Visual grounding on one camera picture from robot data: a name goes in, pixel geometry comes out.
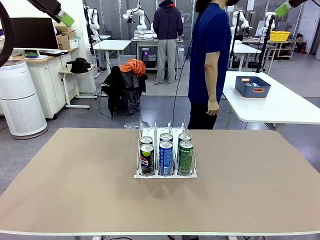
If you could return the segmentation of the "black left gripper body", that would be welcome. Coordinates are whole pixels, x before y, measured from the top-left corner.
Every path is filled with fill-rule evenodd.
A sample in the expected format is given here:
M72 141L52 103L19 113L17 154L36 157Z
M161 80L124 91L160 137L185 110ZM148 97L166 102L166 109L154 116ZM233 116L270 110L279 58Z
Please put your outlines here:
M61 4L57 0L27 0L35 8L48 14L49 16L56 16L62 10Z

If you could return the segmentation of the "person's right hand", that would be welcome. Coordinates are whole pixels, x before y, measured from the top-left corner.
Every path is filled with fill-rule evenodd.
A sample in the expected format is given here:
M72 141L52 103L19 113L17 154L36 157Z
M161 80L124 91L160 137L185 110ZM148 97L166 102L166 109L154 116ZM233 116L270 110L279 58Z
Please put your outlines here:
M213 100L209 100L208 101L208 104L207 104L207 114L209 116L216 116L219 114L219 111L220 111L220 106L219 106L219 103L216 99L213 99Z

